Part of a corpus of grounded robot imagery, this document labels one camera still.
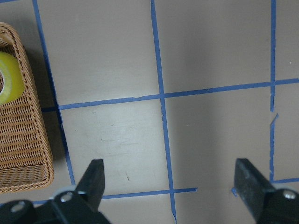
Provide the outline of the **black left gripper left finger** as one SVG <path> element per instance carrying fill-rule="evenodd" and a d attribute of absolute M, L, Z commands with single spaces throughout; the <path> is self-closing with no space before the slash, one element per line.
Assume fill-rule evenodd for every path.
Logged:
<path fill-rule="evenodd" d="M 34 207 L 29 200 L 15 200 L 0 207 L 2 224 L 108 224 L 98 211 L 105 190 L 102 159 L 92 160 L 74 190 L 56 194 Z"/>

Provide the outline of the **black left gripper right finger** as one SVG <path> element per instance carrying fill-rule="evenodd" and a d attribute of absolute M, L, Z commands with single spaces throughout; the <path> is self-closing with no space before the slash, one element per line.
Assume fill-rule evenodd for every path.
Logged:
<path fill-rule="evenodd" d="M 235 160 L 234 187 L 256 224 L 299 222 L 299 193 L 270 183 L 246 158 Z"/>

